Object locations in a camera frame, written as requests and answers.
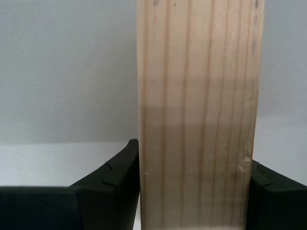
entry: white surface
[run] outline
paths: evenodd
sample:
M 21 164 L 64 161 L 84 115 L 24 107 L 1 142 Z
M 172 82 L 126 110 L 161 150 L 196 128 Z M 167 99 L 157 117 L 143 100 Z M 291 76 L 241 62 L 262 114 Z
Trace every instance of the white surface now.
M 0 184 L 69 185 L 137 137 L 135 7 L 0 0 Z M 306 9 L 266 1 L 254 152 L 304 184 Z
M 99 168 L 127 143 L 2 146 L 0 186 L 69 186 Z

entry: wooden board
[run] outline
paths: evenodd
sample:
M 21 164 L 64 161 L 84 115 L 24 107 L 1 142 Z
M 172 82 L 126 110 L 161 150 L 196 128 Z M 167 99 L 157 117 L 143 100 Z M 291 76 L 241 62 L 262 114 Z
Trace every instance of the wooden board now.
M 142 229 L 243 229 L 264 0 L 137 0 Z

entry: light wood surface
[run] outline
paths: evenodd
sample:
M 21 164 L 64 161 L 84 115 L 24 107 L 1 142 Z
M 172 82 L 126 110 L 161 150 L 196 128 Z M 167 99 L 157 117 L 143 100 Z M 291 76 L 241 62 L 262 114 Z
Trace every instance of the light wood surface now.
M 142 229 L 243 229 L 264 0 L 137 3 Z

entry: white wall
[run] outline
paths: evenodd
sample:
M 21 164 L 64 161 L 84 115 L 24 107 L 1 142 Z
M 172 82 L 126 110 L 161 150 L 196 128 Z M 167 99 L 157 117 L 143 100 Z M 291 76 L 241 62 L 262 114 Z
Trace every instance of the white wall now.
M 306 9 L 266 0 L 254 159 L 307 185 Z
M 135 0 L 0 0 L 0 143 L 138 136 Z
M 254 159 L 307 184 L 307 1 L 266 3 Z M 0 0 L 0 184 L 69 184 L 138 136 L 135 8 Z

